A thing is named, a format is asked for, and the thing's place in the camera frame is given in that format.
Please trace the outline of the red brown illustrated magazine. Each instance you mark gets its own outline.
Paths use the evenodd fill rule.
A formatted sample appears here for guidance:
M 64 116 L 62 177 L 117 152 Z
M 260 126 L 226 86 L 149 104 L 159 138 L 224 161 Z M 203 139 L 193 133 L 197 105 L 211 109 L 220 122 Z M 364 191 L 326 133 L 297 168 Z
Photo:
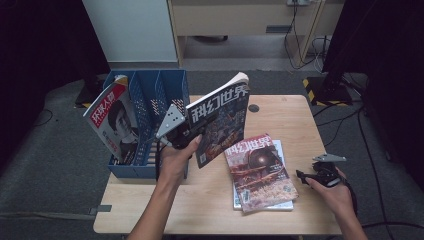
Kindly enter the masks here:
M 268 134 L 234 144 L 225 156 L 243 212 L 262 210 L 299 196 Z

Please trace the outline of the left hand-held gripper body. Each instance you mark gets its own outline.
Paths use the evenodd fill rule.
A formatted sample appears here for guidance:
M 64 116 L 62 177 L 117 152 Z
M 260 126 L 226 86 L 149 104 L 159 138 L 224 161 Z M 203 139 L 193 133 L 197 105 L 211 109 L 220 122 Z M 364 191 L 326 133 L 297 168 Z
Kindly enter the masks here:
M 167 146 L 184 149 L 196 136 L 205 131 L 206 125 L 207 121 L 202 120 L 199 125 L 191 126 L 177 106 L 171 104 L 155 138 Z

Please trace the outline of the grey tape strip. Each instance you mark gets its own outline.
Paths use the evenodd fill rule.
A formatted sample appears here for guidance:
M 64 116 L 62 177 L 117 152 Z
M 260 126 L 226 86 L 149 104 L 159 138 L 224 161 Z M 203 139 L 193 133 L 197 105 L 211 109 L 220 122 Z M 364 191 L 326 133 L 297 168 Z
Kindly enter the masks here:
M 92 216 L 97 215 L 99 212 L 110 212 L 112 209 L 111 205 L 98 205 L 89 209 L 89 214 Z

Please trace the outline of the white snow scene magazine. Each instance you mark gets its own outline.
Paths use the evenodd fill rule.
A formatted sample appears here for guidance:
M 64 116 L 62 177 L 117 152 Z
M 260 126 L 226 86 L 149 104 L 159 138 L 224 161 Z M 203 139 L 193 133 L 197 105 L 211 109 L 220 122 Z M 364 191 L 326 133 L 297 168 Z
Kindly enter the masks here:
M 280 158 L 281 162 L 285 163 L 281 141 L 280 140 L 274 140 L 273 144 L 276 148 L 277 155 Z M 236 190 L 233 190 L 233 209 L 235 211 L 241 211 L 242 210 L 242 205 L 240 203 L 239 196 L 238 196 Z M 277 204 L 277 205 L 268 206 L 266 208 L 263 208 L 263 211 L 292 211 L 293 209 L 294 209 L 293 201 L 287 201 L 287 202 L 283 202 L 283 203 L 280 203 L 280 204 Z

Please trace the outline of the black stand with striped base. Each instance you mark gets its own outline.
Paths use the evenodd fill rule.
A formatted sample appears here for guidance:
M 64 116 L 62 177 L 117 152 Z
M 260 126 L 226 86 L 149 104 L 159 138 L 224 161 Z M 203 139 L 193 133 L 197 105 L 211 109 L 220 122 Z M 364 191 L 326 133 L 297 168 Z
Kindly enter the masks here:
M 341 51 L 329 65 L 323 77 L 307 77 L 303 80 L 312 105 L 352 104 L 347 88 L 341 84 L 345 63 L 345 53 Z
M 84 108 L 87 105 L 91 104 L 103 91 L 103 84 L 105 82 L 106 77 L 106 74 L 100 74 L 97 75 L 95 79 L 84 79 L 83 87 L 75 100 L 75 106 L 77 108 Z

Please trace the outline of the blue plastic file rack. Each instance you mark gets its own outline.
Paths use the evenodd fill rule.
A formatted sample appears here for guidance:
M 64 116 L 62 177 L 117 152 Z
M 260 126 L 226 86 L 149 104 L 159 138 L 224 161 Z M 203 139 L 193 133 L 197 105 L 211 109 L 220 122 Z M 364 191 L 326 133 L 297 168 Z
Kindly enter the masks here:
M 129 165 L 117 165 L 110 158 L 108 167 L 117 178 L 154 179 L 156 177 L 155 135 L 171 104 L 181 112 L 190 103 L 186 71 L 180 69 L 112 70 L 103 83 L 108 87 L 116 75 L 129 78 L 129 95 L 136 113 L 141 145 Z

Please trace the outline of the person's left hand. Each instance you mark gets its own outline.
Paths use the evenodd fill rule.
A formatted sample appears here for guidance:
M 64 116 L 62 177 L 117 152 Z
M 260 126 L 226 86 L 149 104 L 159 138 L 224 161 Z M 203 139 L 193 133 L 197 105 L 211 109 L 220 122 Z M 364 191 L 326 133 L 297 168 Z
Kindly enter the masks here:
M 182 150 L 165 147 L 161 153 L 162 165 L 158 182 L 179 184 L 184 178 L 186 165 L 192 154 L 198 149 L 201 140 L 202 135 L 198 135 Z

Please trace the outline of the person's right hand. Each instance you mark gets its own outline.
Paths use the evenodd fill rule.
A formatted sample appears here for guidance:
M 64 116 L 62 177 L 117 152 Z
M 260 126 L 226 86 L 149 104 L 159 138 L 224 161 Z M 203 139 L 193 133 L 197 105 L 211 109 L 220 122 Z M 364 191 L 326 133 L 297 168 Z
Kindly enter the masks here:
M 318 192 L 335 215 L 342 212 L 355 213 L 351 192 L 345 184 L 338 183 L 336 186 L 328 188 L 317 181 L 317 186 L 312 189 Z

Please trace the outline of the dark blue illustrated magazine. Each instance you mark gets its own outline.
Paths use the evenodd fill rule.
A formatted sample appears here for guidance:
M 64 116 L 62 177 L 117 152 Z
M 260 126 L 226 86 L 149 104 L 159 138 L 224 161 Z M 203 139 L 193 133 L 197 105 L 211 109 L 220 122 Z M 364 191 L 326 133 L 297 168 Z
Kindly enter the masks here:
M 202 117 L 217 114 L 217 118 L 202 133 L 202 140 L 195 152 L 199 168 L 244 139 L 249 97 L 249 77 L 239 72 L 226 84 L 186 106 L 191 126 L 199 125 Z

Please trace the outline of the beige wooden desk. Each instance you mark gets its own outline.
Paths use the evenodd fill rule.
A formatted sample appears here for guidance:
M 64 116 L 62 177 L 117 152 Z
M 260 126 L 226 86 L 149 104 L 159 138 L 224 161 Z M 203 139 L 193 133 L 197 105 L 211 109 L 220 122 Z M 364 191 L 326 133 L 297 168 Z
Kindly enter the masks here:
M 179 64 L 190 36 L 285 34 L 296 66 L 318 36 L 331 36 L 345 0 L 167 0 Z

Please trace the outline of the grey portrait magazine red banner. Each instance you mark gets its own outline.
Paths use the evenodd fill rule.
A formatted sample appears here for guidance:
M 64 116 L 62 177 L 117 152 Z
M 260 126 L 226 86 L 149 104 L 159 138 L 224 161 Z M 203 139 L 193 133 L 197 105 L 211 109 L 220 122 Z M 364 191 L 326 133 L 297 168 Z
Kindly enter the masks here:
M 114 165 L 130 165 L 133 162 L 139 132 L 126 75 L 115 75 L 83 117 L 114 156 Z

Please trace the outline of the black curtain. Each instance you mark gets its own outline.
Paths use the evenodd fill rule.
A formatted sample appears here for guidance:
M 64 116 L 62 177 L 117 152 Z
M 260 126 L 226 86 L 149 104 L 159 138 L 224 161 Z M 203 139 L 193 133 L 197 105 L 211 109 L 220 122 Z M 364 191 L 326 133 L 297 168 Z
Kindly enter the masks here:
M 324 71 L 369 78 L 365 103 L 386 151 L 424 191 L 424 0 L 345 0 Z
M 46 94 L 110 71 L 82 0 L 0 0 L 0 171 L 12 161 Z

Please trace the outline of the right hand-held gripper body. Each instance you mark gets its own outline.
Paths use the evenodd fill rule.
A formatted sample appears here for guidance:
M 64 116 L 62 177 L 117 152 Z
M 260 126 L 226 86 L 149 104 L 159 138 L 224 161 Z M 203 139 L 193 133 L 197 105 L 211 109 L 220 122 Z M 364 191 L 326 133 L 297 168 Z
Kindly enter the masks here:
M 335 162 L 345 162 L 346 158 L 324 153 L 313 158 L 313 169 L 317 173 L 317 181 L 323 186 L 336 186 L 341 177 L 335 167 Z

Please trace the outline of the white partition panel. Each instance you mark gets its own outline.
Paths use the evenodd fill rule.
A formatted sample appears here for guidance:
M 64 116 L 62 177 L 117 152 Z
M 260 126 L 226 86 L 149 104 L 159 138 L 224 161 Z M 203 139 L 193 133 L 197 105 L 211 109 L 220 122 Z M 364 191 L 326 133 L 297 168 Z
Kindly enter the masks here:
M 110 63 L 176 62 L 167 0 L 82 0 Z

